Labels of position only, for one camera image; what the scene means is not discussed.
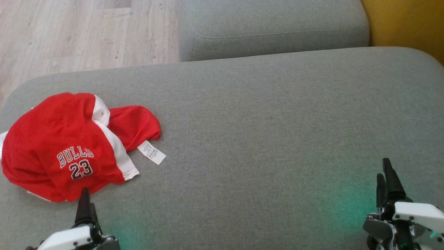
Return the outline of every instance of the gray ottoman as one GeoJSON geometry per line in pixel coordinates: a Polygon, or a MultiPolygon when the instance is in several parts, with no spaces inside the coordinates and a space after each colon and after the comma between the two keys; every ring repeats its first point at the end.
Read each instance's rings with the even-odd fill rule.
{"type": "Polygon", "coordinates": [[[183,0],[181,61],[369,44],[359,0],[183,0]]]}
{"type": "MultiPolygon", "coordinates": [[[[389,157],[409,197],[444,207],[444,68],[407,48],[349,48],[40,77],[0,131],[49,95],[91,92],[159,119],[159,165],[91,196],[122,250],[365,249],[389,157]]],[[[0,175],[0,249],[74,222],[0,175]]]]}

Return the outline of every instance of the yellow cushion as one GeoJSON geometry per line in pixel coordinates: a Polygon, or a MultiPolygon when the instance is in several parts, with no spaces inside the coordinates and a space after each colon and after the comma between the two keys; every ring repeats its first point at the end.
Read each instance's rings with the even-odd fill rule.
{"type": "Polygon", "coordinates": [[[444,0],[361,0],[371,46],[422,50],[444,65],[444,0]]]}

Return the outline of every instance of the light wood plank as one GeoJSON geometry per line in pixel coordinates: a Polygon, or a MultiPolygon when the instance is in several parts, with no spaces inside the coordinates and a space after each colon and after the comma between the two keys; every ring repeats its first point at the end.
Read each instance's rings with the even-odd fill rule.
{"type": "Polygon", "coordinates": [[[179,0],[2,0],[0,108],[38,76],[178,62],[179,0]]]}

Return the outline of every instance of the white clothing label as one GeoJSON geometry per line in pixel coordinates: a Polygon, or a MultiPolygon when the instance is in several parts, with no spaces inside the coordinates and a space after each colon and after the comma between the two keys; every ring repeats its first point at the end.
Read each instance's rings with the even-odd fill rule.
{"type": "Polygon", "coordinates": [[[142,142],[137,149],[157,165],[159,165],[165,159],[165,157],[167,157],[164,153],[160,152],[157,148],[151,145],[149,141],[142,142]]]}

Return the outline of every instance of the red fabric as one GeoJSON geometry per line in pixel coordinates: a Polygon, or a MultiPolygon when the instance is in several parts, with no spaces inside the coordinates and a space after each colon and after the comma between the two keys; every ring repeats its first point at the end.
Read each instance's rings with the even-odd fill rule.
{"type": "MultiPolygon", "coordinates": [[[[112,146],[91,119],[94,105],[93,94],[62,93],[20,117],[4,140],[6,178],[54,202],[78,199],[83,187],[94,193],[109,183],[125,182],[112,146]]],[[[111,117],[110,128],[122,136],[125,148],[160,136],[159,122],[143,107],[115,108],[111,117]]]]}
{"type": "Polygon", "coordinates": [[[127,151],[136,149],[145,140],[159,139],[159,121],[147,108],[126,106],[112,108],[110,112],[108,128],[122,141],[127,151]]]}

